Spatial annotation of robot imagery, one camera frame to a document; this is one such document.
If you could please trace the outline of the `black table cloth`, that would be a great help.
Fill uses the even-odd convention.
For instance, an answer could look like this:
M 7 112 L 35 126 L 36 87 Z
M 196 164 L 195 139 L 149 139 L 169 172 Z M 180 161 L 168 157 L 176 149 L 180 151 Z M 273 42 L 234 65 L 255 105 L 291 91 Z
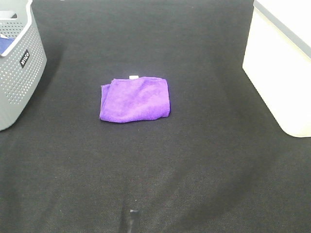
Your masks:
M 3 233 L 308 233 L 311 141 L 242 70 L 251 0 L 35 0 L 45 72 L 0 134 Z M 161 77 L 171 114 L 99 120 L 101 86 Z

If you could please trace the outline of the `white storage box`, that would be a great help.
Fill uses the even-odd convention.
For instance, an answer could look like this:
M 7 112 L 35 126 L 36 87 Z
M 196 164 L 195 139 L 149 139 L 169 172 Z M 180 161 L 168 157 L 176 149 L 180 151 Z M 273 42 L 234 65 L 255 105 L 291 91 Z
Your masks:
M 311 3 L 256 0 L 242 67 L 281 129 L 311 135 Z

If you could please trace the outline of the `grey tape strip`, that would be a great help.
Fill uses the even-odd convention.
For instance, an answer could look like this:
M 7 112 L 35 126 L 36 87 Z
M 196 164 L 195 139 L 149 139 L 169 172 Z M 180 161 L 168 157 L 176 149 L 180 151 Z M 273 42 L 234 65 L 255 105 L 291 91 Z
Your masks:
M 139 226 L 139 211 L 130 210 L 128 233 L 137 233 L 138 226 Z

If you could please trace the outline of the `blue cloth in basket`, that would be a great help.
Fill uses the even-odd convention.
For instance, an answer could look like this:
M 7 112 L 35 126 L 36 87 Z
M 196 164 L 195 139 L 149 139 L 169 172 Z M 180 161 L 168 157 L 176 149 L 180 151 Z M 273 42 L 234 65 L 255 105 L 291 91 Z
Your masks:
M 14 41 L 13 38 L 7 37 L 3 34 L 0 35 L 0 54 L 3 54 L 7 48 L 12 44 Z

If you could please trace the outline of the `purple towel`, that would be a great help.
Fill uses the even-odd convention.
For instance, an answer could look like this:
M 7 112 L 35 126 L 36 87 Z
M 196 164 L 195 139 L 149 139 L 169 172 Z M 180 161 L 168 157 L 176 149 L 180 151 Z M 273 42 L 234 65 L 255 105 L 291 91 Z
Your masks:
M 101 86 L 99 119 L 113 123 L 157 120 L 171 111 L 166 79 L 113 79 Z

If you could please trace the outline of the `grey perforated laundry basket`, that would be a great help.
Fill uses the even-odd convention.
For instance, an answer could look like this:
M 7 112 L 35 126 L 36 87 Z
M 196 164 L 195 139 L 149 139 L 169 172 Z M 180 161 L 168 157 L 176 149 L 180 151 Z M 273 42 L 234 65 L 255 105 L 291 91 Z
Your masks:
M 5 130 L 22 113 L 47 63 L 32 1 L 0 2 L 0 34 L 14 39 L 0 55 L 0 129 Z

